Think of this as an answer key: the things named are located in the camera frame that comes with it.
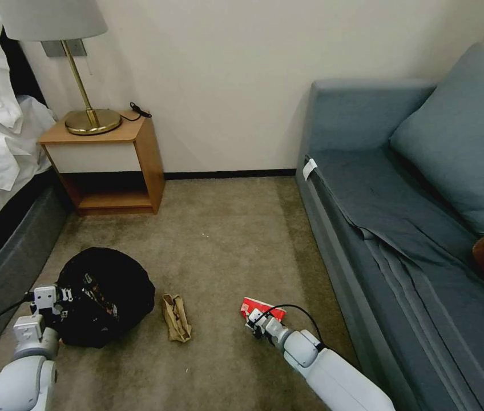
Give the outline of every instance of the white lamp shade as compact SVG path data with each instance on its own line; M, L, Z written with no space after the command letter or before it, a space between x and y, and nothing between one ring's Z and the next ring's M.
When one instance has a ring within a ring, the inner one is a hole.
M95 0L0 0L0 14L14 40L70 40L107 31Z

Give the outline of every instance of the wooden nightstand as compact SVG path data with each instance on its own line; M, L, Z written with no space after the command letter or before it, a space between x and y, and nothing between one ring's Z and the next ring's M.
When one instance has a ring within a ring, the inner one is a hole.
M61 119L40 144L78 214L158 212L164 173L151 119L123 119L116 130L93 136L70 134Z

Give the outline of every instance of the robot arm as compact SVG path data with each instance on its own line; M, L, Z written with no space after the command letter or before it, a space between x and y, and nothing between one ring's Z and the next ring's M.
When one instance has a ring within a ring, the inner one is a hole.
M247 326L267 336L332 411L394 411L390 398L307 330L293 331L254 309Z
M57 381L54 360L59 336L45 326L41 314L56 310L56 288L36 288L34 296L35 313L18 318L14 324L18 344L12 362L0 372L0 411L46 411Z

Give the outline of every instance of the tag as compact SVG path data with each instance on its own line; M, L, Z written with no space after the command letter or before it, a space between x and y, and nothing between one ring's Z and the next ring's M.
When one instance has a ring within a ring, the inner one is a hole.
M303 167L303 177L305 178L305 181L308 180L310 173L316 167L318 167L318 166L316 165L316 162L314 161L314 159L310 159L309 162L306 164L306 166Z

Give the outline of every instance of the white drawer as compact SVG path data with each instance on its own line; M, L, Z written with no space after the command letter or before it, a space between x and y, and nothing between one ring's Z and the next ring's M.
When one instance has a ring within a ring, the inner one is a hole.
M141 171L133 143L47 144L61 173Z

